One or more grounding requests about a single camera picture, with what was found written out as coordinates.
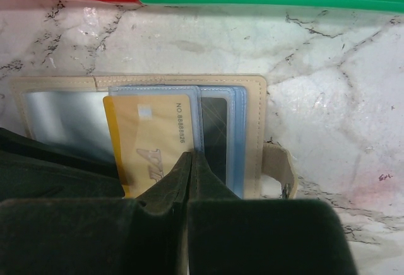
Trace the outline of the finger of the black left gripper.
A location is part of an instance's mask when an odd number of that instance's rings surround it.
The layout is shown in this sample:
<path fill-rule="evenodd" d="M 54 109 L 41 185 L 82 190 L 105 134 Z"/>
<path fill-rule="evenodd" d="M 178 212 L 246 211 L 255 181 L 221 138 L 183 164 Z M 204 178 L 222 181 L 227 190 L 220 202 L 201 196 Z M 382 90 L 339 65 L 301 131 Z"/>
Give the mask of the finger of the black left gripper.
<path fill-rule="evenodd" d="M 1 128 L 1 200 L 123 197 L 116 166 Z"/>

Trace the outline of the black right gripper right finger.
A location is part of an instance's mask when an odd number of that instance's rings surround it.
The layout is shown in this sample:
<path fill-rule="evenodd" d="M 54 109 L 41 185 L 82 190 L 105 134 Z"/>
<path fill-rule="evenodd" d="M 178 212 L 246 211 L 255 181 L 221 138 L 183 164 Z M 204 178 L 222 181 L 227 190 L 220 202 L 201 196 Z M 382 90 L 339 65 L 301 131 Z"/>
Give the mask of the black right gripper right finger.
<path fill-rule="evenodd" d="M 193 155 L 187 204 L 191 274 L 355 274 L 340 219 L 310 199 L 238 198 Z"/>

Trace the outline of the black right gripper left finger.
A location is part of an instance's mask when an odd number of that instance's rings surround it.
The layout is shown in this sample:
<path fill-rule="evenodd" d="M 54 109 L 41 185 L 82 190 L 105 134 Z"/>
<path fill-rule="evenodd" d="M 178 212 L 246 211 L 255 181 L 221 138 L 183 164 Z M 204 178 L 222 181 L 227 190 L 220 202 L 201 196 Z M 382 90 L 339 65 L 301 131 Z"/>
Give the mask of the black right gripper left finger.
<path fill-rule="evenodd" d="M 2 274 L 186 274 L 192 155 L 135 199 L 1 204 Z"/>

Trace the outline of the beige card holder wallet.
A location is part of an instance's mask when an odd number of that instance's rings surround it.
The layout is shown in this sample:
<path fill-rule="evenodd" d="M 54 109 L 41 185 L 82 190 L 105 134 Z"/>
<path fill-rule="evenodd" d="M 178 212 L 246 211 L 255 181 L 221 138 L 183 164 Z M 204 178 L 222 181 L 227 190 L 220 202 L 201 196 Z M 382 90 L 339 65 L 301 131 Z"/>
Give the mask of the beige card holder wallet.
<path fill-rule="evenodd" d="M 27 133 L 34 141 L 65 149 L 74 156 L 113 164 L 116 170 L 104 97 L 187 95 L 194 138 L 192 151 L 202 153 L 205 146 L 201 98 L 224 98 L 227 101 L 224 184 L 239 197 L 254 198 L 260 186 L 259 177 L 266 174 L 281 183 L 287 197 L 294 197 L 297 176 L 289 154 L 263 142 L 264 85 L 262 77 L 240 75 L 39 77 L 12 81 Z"/>

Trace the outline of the gold credit card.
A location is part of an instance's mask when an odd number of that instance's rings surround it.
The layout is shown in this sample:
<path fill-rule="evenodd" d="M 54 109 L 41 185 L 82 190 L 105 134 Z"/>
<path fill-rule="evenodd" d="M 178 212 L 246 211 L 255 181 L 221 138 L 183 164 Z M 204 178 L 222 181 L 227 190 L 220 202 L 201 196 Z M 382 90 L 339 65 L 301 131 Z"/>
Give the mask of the gold credit card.
<path fill-rule="evenodd" d="M 104 110 L 119 180 L 138 197 L 194 149 L 190 99 L 180 95 L 106 96 Z"/>

